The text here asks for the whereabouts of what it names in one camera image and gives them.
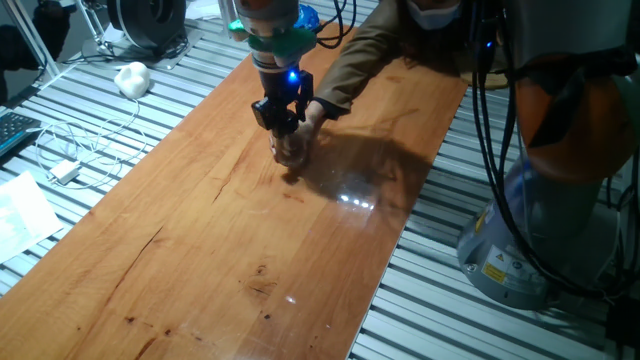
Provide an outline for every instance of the face mask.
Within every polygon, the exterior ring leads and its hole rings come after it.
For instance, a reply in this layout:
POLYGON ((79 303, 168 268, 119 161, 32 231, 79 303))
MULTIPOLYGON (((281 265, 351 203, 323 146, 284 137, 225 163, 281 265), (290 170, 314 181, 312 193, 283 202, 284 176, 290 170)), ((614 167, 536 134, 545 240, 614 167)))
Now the face mask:
POLYGON ((413 20, 424 30, 442 29, 458 17, 460 3, 447 9, 420 10, 411 0, 406 0, 413 20))

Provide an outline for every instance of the human hand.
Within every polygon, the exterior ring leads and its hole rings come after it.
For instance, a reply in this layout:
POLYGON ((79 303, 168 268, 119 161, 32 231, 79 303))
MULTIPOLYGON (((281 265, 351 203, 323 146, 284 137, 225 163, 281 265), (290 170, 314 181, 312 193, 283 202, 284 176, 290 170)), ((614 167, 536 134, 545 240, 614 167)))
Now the human hand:
POLYGON ((308 157, 315 138, 325 121, 325 110, 317 101, 311 101, 305 111, 305 122, 291 135, 277 139, 271 135, 271 151, 274 160, 289 168, 303 166, 308 157))

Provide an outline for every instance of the olive jacket sleeve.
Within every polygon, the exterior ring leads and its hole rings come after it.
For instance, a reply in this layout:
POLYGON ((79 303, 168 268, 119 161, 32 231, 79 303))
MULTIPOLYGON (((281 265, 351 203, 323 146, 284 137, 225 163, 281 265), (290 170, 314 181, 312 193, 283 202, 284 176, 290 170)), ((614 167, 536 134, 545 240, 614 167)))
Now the olive jacket sleeve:
POLYGON ((350 112, 352 101, 398 48, 399 28, 395 1, 381 0, 316 89, 314 100, 322 104, 327 118, 350 112))

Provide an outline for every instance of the wooden tabletop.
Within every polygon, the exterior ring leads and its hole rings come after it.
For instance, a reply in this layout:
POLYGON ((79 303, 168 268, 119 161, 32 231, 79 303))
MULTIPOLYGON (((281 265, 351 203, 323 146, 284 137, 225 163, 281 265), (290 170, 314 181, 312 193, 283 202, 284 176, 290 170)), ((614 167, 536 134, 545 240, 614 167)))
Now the wooden tabletop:
POLYGON ((0 359, 344 358, 465 89, 394 61, 291 174, 245 59, 0 299, 0 359))

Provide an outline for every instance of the warning label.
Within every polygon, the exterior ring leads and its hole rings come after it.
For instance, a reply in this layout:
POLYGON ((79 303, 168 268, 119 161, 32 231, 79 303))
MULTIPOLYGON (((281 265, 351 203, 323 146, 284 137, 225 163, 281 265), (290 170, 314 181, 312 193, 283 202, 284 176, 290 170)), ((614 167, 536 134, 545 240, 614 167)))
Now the warning label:
POLYGON ((509 289, 527 294, 540 294, 546 286, 533 266, 495 246, 491 246, 482 272, 509 289))

